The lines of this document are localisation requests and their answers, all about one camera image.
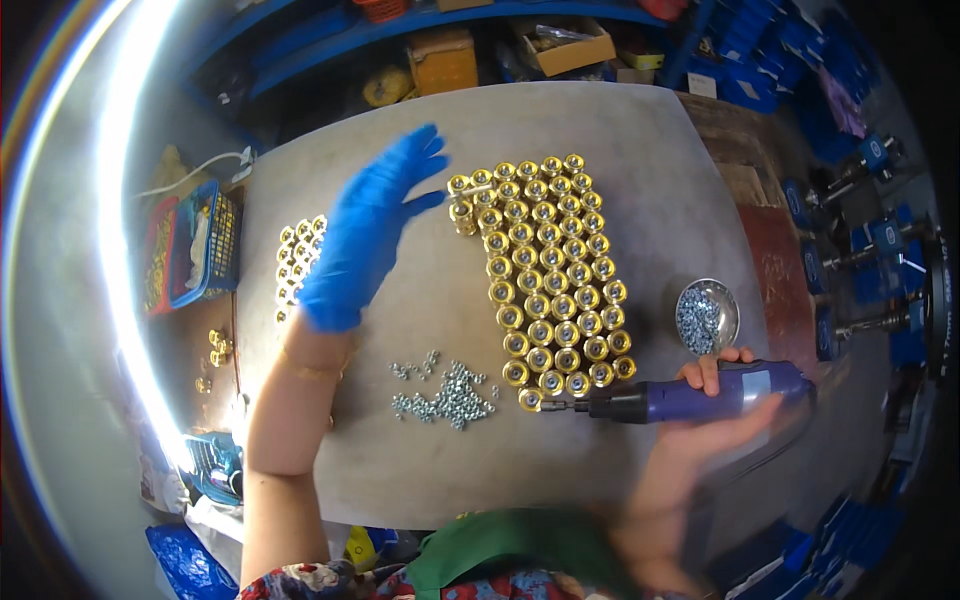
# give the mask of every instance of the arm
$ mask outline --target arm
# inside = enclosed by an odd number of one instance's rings
[[[396,263],[406,223],[444,199],[410,202],[411,188],[447,164],[444,141],[427,125],[401,138],[358,173],[330,215],[324,248],[253,406],[245,448],[241,585],[288,564],[329,560],[313,463],[330,404],[360,324]]]
[[[749,348],[724,348],[719,358],[754,360]],[[677,374],[708,396],[719,392],[717,357],[702,356]],[[703,592],[680,568],[686,534],[686,512],[701,466],[712,456],[748,442],[770,425],[779,396],[770,396],[744,417],[694,426],[664,423],[660,426],[640,482],[624,516],[611,528],[611,540],[637,582],[646,588],[678,591],[691,597]]]

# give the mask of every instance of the red basket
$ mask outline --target red basket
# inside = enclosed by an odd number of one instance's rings
[[[160,287],[160,294],[156,303],[153,305],[150,305],[149,300],[144,300],[144,308],[146,308],[148,315],[162,315],[163,313],[173,311],[173,307],[170,306],[170,294],[167,293],[167,288],[170,287],[170,256],[172,255],[174,247],[174,229],[177,226],[177,203],[179,201],[180,198],[171,196],[160,204],[157,204],[154,211],[150,213],[150,223],[147,224],[146,241],[143,246],[144,276],[149,276],[148,274],[152,271],[151,267],[154,264],[157,227],[160,225],[163,217],[167,216],[168,213],[172,213],[170,219],[170,234],[167,237],[167,247],[165,249],[167,256],[163,261],[163,280]],[[144,289],[143,294],[145,299],[148,298],[147,293],[147,290]]]
[[[407,12],[407,0],[353,0],[361,7],[371,23],[382,23]]]

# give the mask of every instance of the metal bowl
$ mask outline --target metal bowl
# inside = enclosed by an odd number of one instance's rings
[[[684,339],[681,298],[687,290],[691,289],[704,292],[707,298],[716,302],[720,309],[717,326],[715,330],[711,332],[713,334],[711,336],[713,338],[712,351],[718,352],[721,348],[733,346],[733,343],[736,342],[736,334],[740,331],[740,308],[736,305],[736,300],[733,299],[733,294],[726,285],[716,279],[709,278],[697,279],[687,285],[680,295],[677,296],[677,306],[674,309],[674,321],[677,325],[677,334],[680,336],[681,341]],[[699,354],[699,352],[691,348],[686,342],[684,342],[684,345],[694,354]]]

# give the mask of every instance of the person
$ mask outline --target person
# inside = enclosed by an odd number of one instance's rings
[[[662,424],[616,516],[561,508],[489,511],[431,535],[408,565],[356,573],[349,562],[330,560],[314,459],[355,343],[350,332],[394,267],[404,226],[444,201],[445,193],[435,191],[404,202],[415,185],[446,168],[443,146],[433,125],[402,137],[347,184],[329,217],[324,251],[252,410],[239,597],[700,597],[678,563],[698,469],[766,428],[779,397],[736,420]],[[749,362],[754,355],[749,348],[724,348],[719,358]],[[715,357],[684,365],[680,377],[709,396],[719,391]]]

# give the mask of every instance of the white power cable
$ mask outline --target white power cable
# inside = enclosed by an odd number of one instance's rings
[[[248,147],[247,150],[245,150],[245,151],[242,152],[242,153],[240,153],[240,152],[224,152],[224,153],[221,154],[221,155],[216,155],[215,157],[211,158],[210,160],[208,160],[208,161],[205,162],[204,164],[200,165],[199,167],[197,167],[196,169],[194,169],[193,171],[191,171],[190,174],[187,175],[186,177],[184,177],[182,180],[177,181],[176,183],[171,183],[170,185],[167,185],[167,186],[165,186],[165,187],[158,187],[157,189],[148,190],[148,191],[146,191],[146,192],[140,192],[139,194],[136,194],[136,195],[132,196],[132,197],[131,197],[131,200],[135,200],[135,199],[137,199],[137,198],[143,198],[143,197],[145,197],[145,196],[153,196],[154,194],[162,194],[163,192],[169,192],[170,190],[172,190],[172,189],[180,186],[180,184],[183,183],[184,181],[189,180],[189,179],[192,178],[193,176],[197,175],[197,174],[200,173],[203,169],[205,169],[207,166],[213,164],[214,162],[216,162],[216,161],[218,161],[218,160],[223,160],[224,158],[234,158],[234,157],[240,159],[240,166],[243,166],[243,165],[247,164],[248,162],[252,162],[252,161],[251,161],[251,149],[250,149],[250,147]]]

